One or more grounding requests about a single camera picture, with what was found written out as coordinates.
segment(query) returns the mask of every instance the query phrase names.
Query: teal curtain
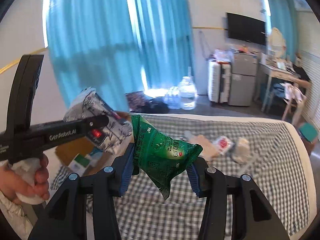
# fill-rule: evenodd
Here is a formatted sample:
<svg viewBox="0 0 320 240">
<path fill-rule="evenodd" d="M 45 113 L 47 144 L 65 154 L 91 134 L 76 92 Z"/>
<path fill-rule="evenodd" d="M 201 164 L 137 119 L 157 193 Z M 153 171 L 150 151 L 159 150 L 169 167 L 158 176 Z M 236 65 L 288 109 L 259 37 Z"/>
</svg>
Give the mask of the teal curtain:
<svg viewBox="0 0 320 240">
<path fill-rule="evenodd" d="M 298 50 L 297 16 L 293 0 L 268 0 L 271 12 L 271 27 L 276 27 L 286 40 L 287 55 L 295 62 Z"/>
<path fill-rule="evenodd" d="M 148 88 L 177 86 L 193 73 L 188 0 L 132 0 L 136 35 Z"/>
<path fill-rule="evenodd" d="M 127 0 L 50 0 L 46 27 L 66 106 L 92 86 L 113 109 L 128 111 L 124 94 L 143 84 Z"/>
</svg>

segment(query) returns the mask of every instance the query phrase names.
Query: metal screw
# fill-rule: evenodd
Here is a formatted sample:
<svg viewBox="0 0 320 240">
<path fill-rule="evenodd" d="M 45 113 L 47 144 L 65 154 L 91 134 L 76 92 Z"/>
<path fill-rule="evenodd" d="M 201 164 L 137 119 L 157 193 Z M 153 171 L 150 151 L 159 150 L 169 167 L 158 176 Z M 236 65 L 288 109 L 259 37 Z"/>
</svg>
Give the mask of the metal screw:
<svg viewBox="0 0 320 240">
<path fill-rule="evenodd" d="M 209 172 L 209 173 L 216 173 L 216 168 L 214 168 L 214 167 L 208 167 L 207 168 L 207 172 Z"/>
<path fill-rule="evenodd" d="M 244 175 L 242 176 L 242 179 L 245 180 L 245 181 L 250 181 L 250 180 L 251 180 L 251 177 L 250 177 L 249 175 L 247 175 L 247 174 L 244 174 Z"/>
<path fill-rule="evenodd" d="M 113 171 L 113 168 L 111 166 L 107 166 L 103 169 L 104 172 L 112 172 Z"/>
<path fill-rule="evenodd" d="M 70 180 L 75 180 L 76 178 L 78 178 L 78 175 L 75 174 L 75 173 L 72 173 L 72 174 L 69 175 L 69 179 Z"/>
</svg>

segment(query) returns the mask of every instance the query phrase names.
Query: television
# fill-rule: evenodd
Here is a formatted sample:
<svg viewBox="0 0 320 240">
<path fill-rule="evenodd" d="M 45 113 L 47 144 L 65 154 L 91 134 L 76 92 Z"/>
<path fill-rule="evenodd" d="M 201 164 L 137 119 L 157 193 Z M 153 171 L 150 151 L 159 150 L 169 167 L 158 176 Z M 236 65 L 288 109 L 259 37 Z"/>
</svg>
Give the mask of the television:
<svg viewBox="0 0 320 240">
<path fill-rule="evenodd" d="M 265 22 L 247 16 L 227 13 L 228 38 L 266 45 Z"/>
</svg>

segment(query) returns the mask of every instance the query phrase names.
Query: green medicine packet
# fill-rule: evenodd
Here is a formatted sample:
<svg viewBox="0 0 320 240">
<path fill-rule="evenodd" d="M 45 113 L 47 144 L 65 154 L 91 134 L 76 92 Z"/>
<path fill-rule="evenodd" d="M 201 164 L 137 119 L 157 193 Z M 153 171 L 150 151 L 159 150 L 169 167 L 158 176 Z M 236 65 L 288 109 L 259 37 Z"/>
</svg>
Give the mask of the green medicine packet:
<svg viewBox="0 0 320 240">
<path fill-rule="evenodd" d="M 140 167 L 159 188 L 164 200 L 170 195 L 171 180 L 182 173 L 202 152 L 190 144 L 155 129 L 141 115 L 132 115 L 133 164 Z"/>
</svg>

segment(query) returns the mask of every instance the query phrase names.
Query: gray mini fridge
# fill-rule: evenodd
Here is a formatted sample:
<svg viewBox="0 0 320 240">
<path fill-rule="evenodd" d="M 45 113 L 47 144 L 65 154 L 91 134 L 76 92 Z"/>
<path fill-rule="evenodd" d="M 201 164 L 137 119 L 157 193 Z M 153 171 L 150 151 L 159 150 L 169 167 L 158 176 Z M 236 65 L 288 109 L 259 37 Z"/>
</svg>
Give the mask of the gray mini fridge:
<svg viewBox="0 0 320 240">
<path fill-rule="evenodd" d="M 230 106 L 250 106 L 257 75 L 257 56 L 249 53 L 232 52 Z"/>
</svg>

